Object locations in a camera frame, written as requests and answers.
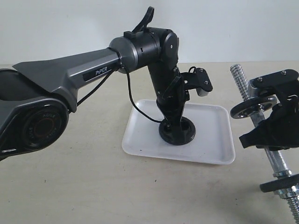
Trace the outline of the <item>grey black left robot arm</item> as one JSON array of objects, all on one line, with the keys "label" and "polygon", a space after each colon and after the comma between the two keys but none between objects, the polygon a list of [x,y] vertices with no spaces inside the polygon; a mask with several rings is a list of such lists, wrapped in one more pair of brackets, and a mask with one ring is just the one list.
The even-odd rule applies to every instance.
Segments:
[{"label": "grey black left robot arm", "polygon": [[129,75],[147,67],[164,119],[162,138],[186,141],[182,116],[188,99],[177,67],[178,36],[170,29],[127,31],[105,49],[57,59],[21,62],[0,70],[0,158],[28,154],[52,145],[65,131],[69,115],[82,104],[78,91],[116,71]]}]

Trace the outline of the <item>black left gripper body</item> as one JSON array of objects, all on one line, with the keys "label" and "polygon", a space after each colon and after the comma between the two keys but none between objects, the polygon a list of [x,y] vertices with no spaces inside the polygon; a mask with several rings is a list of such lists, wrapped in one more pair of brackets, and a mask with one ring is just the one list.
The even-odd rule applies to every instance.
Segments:
[{"label": "black left gripper body", "polygon": [[183,90],[181,93],[175,93],[165,98],[162,97],[162,92],[158,91],[156,103],[164,116],[161,122],[166,124],[178,124],[182,119],[184,106],[188,100],[190,100],[188,90]]}]

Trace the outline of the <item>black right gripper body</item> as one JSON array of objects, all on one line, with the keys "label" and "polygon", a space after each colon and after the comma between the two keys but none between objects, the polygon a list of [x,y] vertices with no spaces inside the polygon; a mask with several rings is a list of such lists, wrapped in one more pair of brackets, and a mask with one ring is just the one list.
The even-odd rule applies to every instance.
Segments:
[{"label": "black right gripper body", "polygon": [[271,109],[270,116],[258,124],[269,129],[268,147],[273,151],[298,147],[299,96],[292,96],[283,101],[277,98],[277,104]]}]

